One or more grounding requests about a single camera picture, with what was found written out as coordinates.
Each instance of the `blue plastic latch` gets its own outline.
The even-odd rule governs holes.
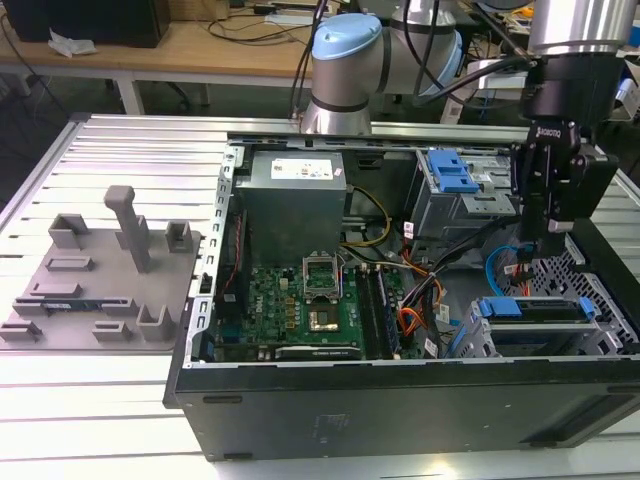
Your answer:
[[[476,193],[480,186],[469,175],[469,166],[455,150],[430,150],[429,169],[445,193]]]
[[[462,327],[458,332],[458,335],[456,335],[456,338],[454,338],[453,342],[451,342],[451,345],[449,346],[449,349],[447,350],[445,357],[448,357],[450,353],[454,352],[455,349],[458,348],[458,345],[460,345],[460,342],[462,341],[462,339],[466,334],[467,334],[467,327]]]
[[[596,307],[593,306],[593,302],[587,297],[580,297],[580,306],[582,311],[589,320],[593,320],[596,316]]]
[[[487,298],[483,298],[478,302],[478,306],[480,307],[480,313],[482,313],[483,317],[490,317],[493,315],[493,310],[491,309],[491,302]]]
[[[513,297],[485,297],[480,302],[480,310],[490,309],[496,317],[521,317],[522,311]]]

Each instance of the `wire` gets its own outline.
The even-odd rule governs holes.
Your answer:
[[[422,66],[422,59],[418,56],[418,52],[416,51],[416,48],[413,45],[413,41],[411,40],[411,35],[409,34],[409,4],[410,4],[409,1],[405,2],[405,6],[402,13],[402,25],[404,30],[404,38],[405,38],[407,47],[409,47],[409,51],[411,52],[411,56],[418,63],[418,65]],[[429,80],[431,80],[431,82],[436,87],[438,87],[440,91],[442,91],[445,88],[444,85],[440,83],[440,81],[435,77],[435,75],[429,70],[429,68],[426,65],[424,69],[422,69],[422,72],[424,72],[427,75],[427,77],[429,77]],[[468,107],[473,110],[485,110],[485,108],[483,108],[481,105],[473,105],[472,103],[470,103],[471,102],[470,100],[468,101],[461,100],[451,92],[446,92],[445,95],[449,100],[457,103],[458,105],[462,105],[463,107]]]
[[[411,261],[409,260],[409,254],[405,251],[402,254],[402,258],[404,259],[405,263],[409,266],[411,266],[416,272],[418,272],[420,275],[426,277],[429,275],[429,272],[427,270],[423,270],[422,268],[418,267],[417,265],[411,263]],[[436,278],[434,279],[434,283],[438,289],[438,296],[436,297],[436,305],[440,305],[440,302],[442,301],[442,297],[444,296],[444,289],[442,288],[442,284],[440,283],[440,281]]]
[[[22,62],[22,64],[25,67],[27,67],[27,69],[31,72],[31,74],[42,84],[42,86],[47,91],[47,93],[49,94],[49,96],[51,97],[53,102],[65,114],[65,116],[67,117],[67,120],[68,120],[70,118],[70,115],[69,115],[69,112],[67,111],[67,109],[64,108],[62,103],[60,103],[58,98],[51,92],[51,90],[49,89],[47,84],[44,82],[44,80],[42,80],[42,77],[40,77],[40,75],[38,75],[35,72],[35,70],[31,67],[31,65],[29,65],[29,63],[24,59],[24,57],[20,54],[20,52],[18,51],[16,46],[13,44],[13,41],[11,40],[11,38],[9,38],[9,34],[7,33],[7,30],[6,30],[5,26],[4,26],[4,21],[7,18],[8,17],[7,17],[6,13],[4,13],[2,15],[2,17],[0,17],[0,28],[2,28],[2,33],[4,34],[4,37],[7,39],[7,42],[9,43],[9,46],[11,47],[11,50],[13,50],[13,53],[16,54],[16,57],[18,57],[18,59]]]
[[[504,297],[504,292],[498,286],[495,276],[493,275],[493,262],[495,261],[498,254],[504,252],[505,250],[509,250],[512,252],[518,251],[517,248],[512,247],[511,245],[498,247],[491,253],[491,255],[487,257],[487,261],[484,264],[484,272],[487,275],[487,282],[489,282],[489,286],[491,287],[491,290],[493,290],[493,293],[495,293],[498,297]]]
[[[367,232],[366,230],[362,230],[362,232],[360,232],[362,234],[362,240],[364,240],[365,242],[369,241],[369,238],[367,237]],[[378,256],[378,258],[380,260],[382,260],[383,262],[386,262],[388,260],[387,257],[385,257],[384,253],[382,253],[382,250],[380,250],[377,246],[372,245],[371,250],[373,250],[373,252]]]
[[[377,245],[380,245],[381,243],[384,243],[387,237],[389,236],[389,233],[391,233],[391,217],[389,217],[389,214],[387,213],[385,208],[382,206],[382,204],[367,190],[357,186],[354,186],[353,190],[362,193],[365,197],[371,200],[371,202],[376,207],[378,207],[378,209],[384,215],[385,227],[384,227],[384,231],[382,232],[382,235],[380,235],[380,237],[376,239],[369,240],[369,241],[362,241],[362,242],[343,242],[340,245],[346,246],[346,247],[371,247],[371,246],[377,246]]]
[[[407,326],[405,322],[405,315],[411,315],[413,317],[409,326]],[[424,320],[422,319],[420,314],[413,308],[401,308],[400,310],[398,310],[397,317],[398,323],[400,324],[400,328],[402,328],[402,333],[405,337],[411,335],[418,328],[418,325],[422,325],[425,330],[427,329],[427,325],[424,323]]]
[[[372,265],[386,265],[386,266],[394,267],[394,268],[406,268],[406,269],[413,270],[412,266],[405,265],[403,263],[383,262],[383,261],[374,260],[372,258],[369,258],[369,257],[366,257],[366,256],[362,255],[361,253],[355,251],[351,247],[347,247],[347,246],[341,245],[340,248],[342,248],[345,252],[348,252],[349,255],[351,255],[352,257],[357,258],[358,260],[360,260],[360,261],[362,261],[364,263],[370,263]]]
[[[418,76],[416,77],[416,83],[413,86],[412,102],[414,105],[420,105],[424,101],[424,97],[420,95],[420,89],[422,87],[422,79],[424,78],[424,71],[427,68],[429,62],[429,56],[433,48],[433,40],[436,36],[436,27],[438,26],[438,12],[440,10],[440,0],[433,0],[433,7],[431,10],[431,28],[429,28],[429,35],[427,36],[427,42],[424,46],[424,54],[422,55],[422,61],[420,62],[420,70],[418,70]]]
[[[509,225],[513,225],[519,221],[520,215],[498,218],[491,223],[487,223],[482,228],[473,232],[471,235],[459,240],[454,245],[449,247],[433,264],[429,275],[421,283],[416,285],[407,295],[405,295],[404,299],[402,299],[402,305],[415,305],[416,302],[420,300],[426,289],[434,283],[436,275],[440,274],[440,272],[442,272],[442,270],[444,270],[448,264],[458,260],[469,250],[477,248],[480,241],[484,241],[494,232]]]
[[[251,46],[265,46],[265,45],[269,46],[269,45],[279,45],[280,43],[286,43],[286,42],[280,42],[280,43],[277,43],[277,44],[276,43],[264,44],[264,43],[260,43],[260,42],[263,42],[265,40],[277,40],[278,37],[280,37],[282,34],[288,34],[289,32],[293,32],[295,30],[300,30],[301,28],[309,28],[309,25],[299,25],[297,27],[291,27],[291,28],[283,29],[280,32],[274,32],[274,33],[268,33],[266,35],[260,35],[259,37],[233,38],[233,37],[228,37],[226,35],[220,35],[219,33],[212,32],[211,28],[213,26],[215,26],[216,24],[218,24],[218,22],[211,22],[209,24],[209,26],[207,27],[207,32],[209,32],[209,35],[211,35],[212,37],[219,38],[221,40],[226,40],[228,42],[242,43],[242,44],[251,45]]]
[[[504,43],[506,43],[507,45],[509,45],[509,47],[511,47],[511,49],[516,53],[516,55],[525,58],[528,62],[532,62],[533,58],[531,58],[531,56],[526,52],[526,50],[524,50],[522,47],[520,47],[518,44],[516,44],[511,37],[509,36],[509,34],[507,32],[505,32],[500,25],[498,25],[495,20],[493,18],[491,18],[491,16],[484,11],[484,9],[478,5],[477,3],[473,3],[472,5],[470,5],[470,7],[473,9],[474,12],[476,12],[478,14],[478,16],[484,20],[484,23],[486,23],[487,25],[489,25],[489,27],[491,28],[491,30],[493,30],[495,33],[498,34],[498,36],[502,39],[502,41]]]
[[[51,82],[53,81],[53,77],[49,77],[49,80],[47,80],[47,87],[49,85],[51,85]],[[44,94],[45,94],[45,89],[43,88],[42,91],[40,92],[40,96],[38,97],[38,101],[36,102],[35,106],[33,107],[33,123],[35,123],[36,125],[38,124],[38,107],[40,106],[40,103],[42,103],[42,99],[44,98]]]
[[[235,258],[235,263],[233,265],[233,271],[231,272],[231,275],[229,275],[229,279],[227,280],[227,283],[224,284],[224,287],[222,288],[222,291],[218,295],[218,297],[220,297],[220,298],[222,298],[222,296],[224,295],[224,292],[226,292],[227,289],[231,286],[231,282],[233,282],[233,279],[236,277],[236,274],[238,273],[238,267],[240,266],[240,234],[241,234],[241,230],[242,230],[241,226],[242,226],[242,216],[238,215],[236,217],[236,258]]]
[[[309,35],[307,46],[303,50],[302,55],[300,56],[300,60],[298,61],[296,74],[293,77],[293,84],[291,85],[291,92],[289,93],[289,118],[295,118],[298,115],[300,100],[302,98],[302,90],[304,88],[304,79],[307,75],[307,65],[309,64],[309,58],[311,57],[311,51],[313,49],[314,37],[316,35],[316,31],[318,30],[318,26],[322,21],[324,11],[327,8],[327,3],[328,3],[328,0],[318,0],[318,3],[316,4],[316,8],[313,11],[313,22],[311,23],[311,34]],[[300,80],[300,89],[296,97],[298,80]]]
[[[466,87],[467,85],[475,82],[476,80],[486,75],[489,75],[490,73],[496,73],[501,70],[506,70],[508,68],[520,66],[527,63],[528,63],[527,59],[524,57],[509,57],[509,58],[505,58],[504,60],[500,60],[498,62],[487,65],[486,67],[480,70],[476,70],[475,72],[468,73],[463,78],[459,79],[457,82],[454,82],[442,88],[438,93],[427,98],[423,105],[428,105],[429,103],[433,103],[445,96],[448,97],[450,94],[452,94],[456,90],[460,90],[461,88]],[[478,107],[477,109],[487,110],[488,108],[489,107]]]

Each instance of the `gray fixture plate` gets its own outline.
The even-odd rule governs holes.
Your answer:
[[[22,315],[12,312],[11,320],[30,320],[42,335],[37,341],[4,341],[0,350],[64,350],[64,351],[167,351],[175,343],[175,330],[185,308],[201,235],[191,232],[193,248],[189,253],[170,253],[164,231],[149,231],[149,272],[137,272],[131,254],[123,250],[116,239],[116,230],[89,230],[79,235],[82,250],[61,250],[52,245],[25,290],[23,297],[36,283],[73,284],[82,288],[80,299],[131,297],[138,307],[146,304],[154,319],[167,306],[174,333],[164,341],[145,341],[136,326],[137,315],[109,317],[103,312],[54,312],[46,315]],[[91,271],[50,272],[46,265],[51,258],[91,257]],[[92,333],[96,321],[124,321],[131,335],[126,341],[98,342]]]

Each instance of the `green circuit board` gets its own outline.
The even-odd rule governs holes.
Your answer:
[[[310,279],[324,287],[332,273]],[[304,299],[302,268],[256,268],[249,288],[249,311],[243,321],[241,342],[288,344],[343,344],[362,346],[355,271],[343,270],[342,299],[337,304]],[[287,278],[286,288],[281,279]]]
[[[310,270],[307,284],[329,288],[334,284],[333,272],[325,271],[323,265],[320,267]],[[398,302],[404,294],[402,278],[394,269],[385,269],[383,276],[388,307],[394,321]],[[324,298],[316,298],[309,303],[304,297],[302,267],[254,268],[249,283],[247,314],[239,323],[221,325],[219,339],[222,344],[238,347],[243,344],[247,347],[348,346],[360,349],[362,358],[365,358],[356,270],[343,268],[340,300],[331,303]],[[399,353],[402,358],[414,357],[409,351]]]

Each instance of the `aluminum extrusion table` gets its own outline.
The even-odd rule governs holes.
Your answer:
[[[112,183],[136,189],[150,228],[188,219],[206,235],[227,132],[294,133],[284,120],[93,116],[66,126],[0,215],[0,317],[51,242],[64,210],[115,228]],[[411,138],[523,140],[521,128],[374,124]],[[640,194],[618,173],[593,219],[640,277]],[[637,479],[640,413],[571,450],[212,465],[179,410],[161,400],[169,355],[0,355],[0,478]]]

